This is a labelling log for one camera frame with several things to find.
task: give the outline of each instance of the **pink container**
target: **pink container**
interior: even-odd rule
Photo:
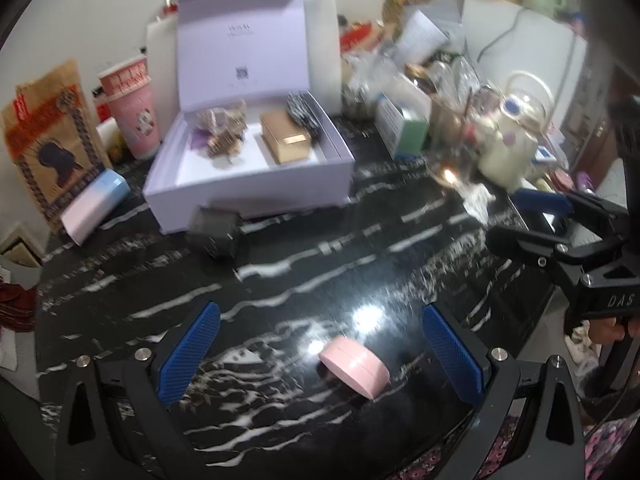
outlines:
[[[146,56],[136,56],[98,74],[107,97],[127,92],[147,80]]]
[[[389,382],[389,370],[373,352],[341,335],[320,352],[320,360],[350,388],[373,399]]]
[[[107,98],[129,150],[140,159],[151,158],[160,146],[150,81],[146,78],[133,90]]]

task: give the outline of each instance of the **marble table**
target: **marble table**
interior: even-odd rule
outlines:
[[[351,203],[244,225],[233,263],[159,233],[142,197],[148,163],[119,168],[132,193],[84,246],[52,240],[36,355],[54,435],[75,358],[126,358],[205,298],[220,306],[220,334],[170,412],[219,479],[382,478],[465,418],[422,334],[421,307],[445,304],[489,348],[517,354],[552,286],[490,255],[484,228],[420,162],[392,162],[371,127],[337,126],[356,158]],[[490,223],[518,222],[499,194]],[[373,402],[318,363],[341,333],[390,370]],[[132,409],[119,407],[137,459],[157,472]]]

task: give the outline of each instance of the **glowing light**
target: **glowing light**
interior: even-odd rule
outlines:
[[[456,174],[453,173],[453,171],[451,170],[444,170],[442,172],[442,176],[444,176],[444,180],[446,180],[450,184],[454,184],[458,180],[458,178],[456,177]]]
[[[324,343],[322,341],[312,341],[309,344],[309,348],[306,350],[311,355],[319,354],[324,348]]]
[[[382,309],[375,305],[365,305],[353,313],[353,322],[358,332],[367,334],[380,326]]]

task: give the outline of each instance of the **human hand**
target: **human hand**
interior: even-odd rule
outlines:
[[[625,327],[618,323],[615,317],[589,320],[589,339],[594,343],[607,345],[625,338]],[[640,334],[640,318],[629,321],[629,335],[635,337]]]

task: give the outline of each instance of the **box flap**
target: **box flap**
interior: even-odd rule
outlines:
[[[309,88],[304,0],[178,0],[180,108]]]

